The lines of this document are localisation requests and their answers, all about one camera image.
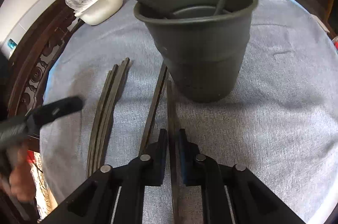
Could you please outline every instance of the human hand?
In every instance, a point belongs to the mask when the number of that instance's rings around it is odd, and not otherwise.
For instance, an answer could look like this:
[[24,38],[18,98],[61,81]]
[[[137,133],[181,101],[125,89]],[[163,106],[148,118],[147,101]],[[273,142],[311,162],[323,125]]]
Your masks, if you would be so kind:
[[0,189],[6,194],[16,196],[21,202],[32,201],[35,197],[36,188],[32,175],[30,174],[30,165],[26,161],[27,148],[22,145],[18,149],[18,161],[10,175],[10,189],[6,187],[0,179]]

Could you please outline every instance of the gray tablecloth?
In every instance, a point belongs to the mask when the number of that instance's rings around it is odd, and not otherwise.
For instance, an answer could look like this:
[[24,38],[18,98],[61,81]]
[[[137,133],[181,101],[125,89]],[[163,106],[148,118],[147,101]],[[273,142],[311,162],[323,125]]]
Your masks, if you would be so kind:
[[[43,171],[57,202],[86,179],[88,144],[108,70],[125,57],[131,68],[114,111],[106,163],[138,154],[162,58],[134,0],[70,39],[49,78],[45,103],[86,98],[81,113],[41,129]],[[177,114],[188,140],[219,163],[244,163],[304,221],[319,209],[337,178],[338,56],[325,32],[290,0],[259,0],[237,84],[217,103],[193,103],[177,93]],[[162,96],[151,141],[167,127]],[[168,166],[161,187],[148,187],[143,223],[173,223]],[[199,187],[180,181],[183,223],[202,223]]]

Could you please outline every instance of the dark wood carving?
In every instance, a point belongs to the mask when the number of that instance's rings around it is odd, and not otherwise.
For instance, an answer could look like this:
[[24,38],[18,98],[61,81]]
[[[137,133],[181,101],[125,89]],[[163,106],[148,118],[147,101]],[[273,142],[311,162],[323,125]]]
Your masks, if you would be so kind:
[[[6,85],[8,117],[26,114],[43,104],[50,69],[59,58],[72,34],[83,25],[65,0],[56,0],[28,29],[9,59],[11,77]],[[39,139],[30,138],[29,149],[39,152]]]

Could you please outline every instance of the red object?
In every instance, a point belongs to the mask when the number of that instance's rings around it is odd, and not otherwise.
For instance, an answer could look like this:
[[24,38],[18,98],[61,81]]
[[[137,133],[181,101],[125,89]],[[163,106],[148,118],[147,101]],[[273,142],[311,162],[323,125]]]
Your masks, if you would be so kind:
[[35,163],[34,152],[27,151],[27,162],[28,163]]

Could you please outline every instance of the carved wooden furniture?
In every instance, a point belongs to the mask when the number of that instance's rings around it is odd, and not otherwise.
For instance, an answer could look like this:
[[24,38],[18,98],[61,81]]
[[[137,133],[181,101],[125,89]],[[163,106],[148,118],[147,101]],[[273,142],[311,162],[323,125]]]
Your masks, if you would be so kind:
[[[56,0],[28,29],[9,59],[10,78],[4,101],[8,117],[25,114],[43,103],[50,69],[61,55],[72,34],[83,24],[76,19],[65,0]],[[39,139],[30,138],[28,147],[39,152]]]

